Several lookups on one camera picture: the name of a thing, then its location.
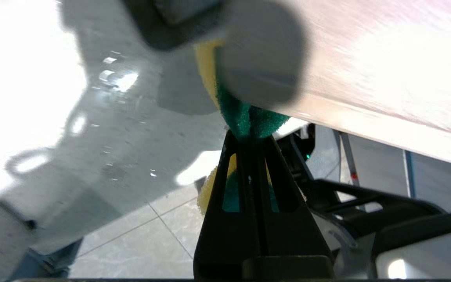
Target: floor tile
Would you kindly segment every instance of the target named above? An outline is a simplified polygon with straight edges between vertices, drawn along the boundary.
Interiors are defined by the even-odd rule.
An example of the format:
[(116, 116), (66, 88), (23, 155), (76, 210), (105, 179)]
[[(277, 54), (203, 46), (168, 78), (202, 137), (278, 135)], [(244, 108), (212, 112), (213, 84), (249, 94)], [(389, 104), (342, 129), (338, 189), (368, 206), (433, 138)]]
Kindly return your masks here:
[(180, 243), (191, 256), (194, 256), (197, 239), (204, 216), (201, 215), (196, 204), (192, 200), (184, 205), (161, 216), (166, 226), (175, 234)]
[(84, 237), (78, 255), (81, 256), (156, 217), (156, 213), (154, 213), (149, 205), (146, 205), (108, 225), (104, 225)]
[(193, 183), (171, 191), (167, 195), (151, 202), (150, 205), (158, 215), (162, 215), (195, 197), (197, 197), (197, 189)]
[(71, 278), (192, 278), (193, 259), (156, 218), (76, 259)]

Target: tiled floor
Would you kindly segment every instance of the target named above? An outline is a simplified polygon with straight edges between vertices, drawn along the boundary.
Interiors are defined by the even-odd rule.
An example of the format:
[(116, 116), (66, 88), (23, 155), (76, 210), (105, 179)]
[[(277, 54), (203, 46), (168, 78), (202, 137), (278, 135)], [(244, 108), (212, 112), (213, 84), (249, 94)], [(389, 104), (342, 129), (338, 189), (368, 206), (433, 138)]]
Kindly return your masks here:
[(70, 277), (192, 278), (203, 216), (189, 185), (89, 234)]

